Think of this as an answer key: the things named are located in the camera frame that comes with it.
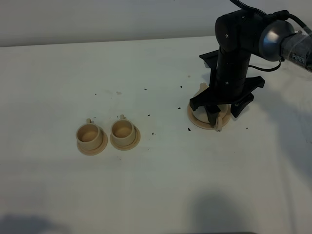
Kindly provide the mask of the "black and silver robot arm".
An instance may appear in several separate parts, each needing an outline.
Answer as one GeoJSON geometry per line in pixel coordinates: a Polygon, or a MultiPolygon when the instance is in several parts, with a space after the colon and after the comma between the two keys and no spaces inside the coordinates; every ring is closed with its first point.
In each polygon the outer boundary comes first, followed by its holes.
{"type": "Polygon", "coordinates": [[[240,5],[217,19],[215,35],[219,49],[201,55],[211,70],[210,81],[200,85],[187,109],[200,128],[220,131],[253,101],[253,90],[264,87],[262,77],[247,77],[252,55],[312,69],[311,29],[287,10],[266,14],[240,5]]]}

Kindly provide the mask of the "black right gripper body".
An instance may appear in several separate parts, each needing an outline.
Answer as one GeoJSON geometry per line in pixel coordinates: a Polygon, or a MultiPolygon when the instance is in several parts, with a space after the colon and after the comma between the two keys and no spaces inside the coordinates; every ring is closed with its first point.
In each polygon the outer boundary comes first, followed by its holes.
{"type": "Polygon", "coordinates": [[[219,17],[215,35],[219,44],[216,70],[211,70],[207,90],[190,99],[190,107],[235,104],[256,88],[263,88],[261,76],[246,77],[252,54],[258,55],[261,19],[246,10],[238,10],[219,17]]]}

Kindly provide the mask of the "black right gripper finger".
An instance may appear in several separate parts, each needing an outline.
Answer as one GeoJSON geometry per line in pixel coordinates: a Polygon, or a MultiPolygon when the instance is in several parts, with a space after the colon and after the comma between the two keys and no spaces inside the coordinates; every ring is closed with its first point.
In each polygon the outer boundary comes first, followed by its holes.
{"type": "Polygon", "coordinates": [[[217,118],[218,118],[219,113],[220,113],[220,108],[217,105],[206,105],[205,111],[207,114],[209,124],[211,126],[215,127],[217,118]]]}
{"type": "Polygon", "coordinates": [[[231,114],[237,118],[244,108],[254,100],[253,94],[248,94],[240,102],[231,105],[231,114]]]}

